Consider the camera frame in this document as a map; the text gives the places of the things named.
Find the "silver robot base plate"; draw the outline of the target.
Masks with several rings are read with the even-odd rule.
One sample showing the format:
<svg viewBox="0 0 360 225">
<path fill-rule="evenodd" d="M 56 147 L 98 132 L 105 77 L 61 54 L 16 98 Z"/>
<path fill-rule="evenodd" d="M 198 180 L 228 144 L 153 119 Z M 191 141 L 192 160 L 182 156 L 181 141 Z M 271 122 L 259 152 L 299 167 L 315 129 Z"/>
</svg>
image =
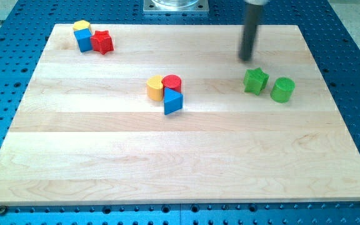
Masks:
<svg viewBox="0 0 360 225">
<path fill-rule="evenodd" d="M 144 0 L 143 11 L 148 13 L 179 13 L 209 11 L 208 0 Z"/>
</svg>

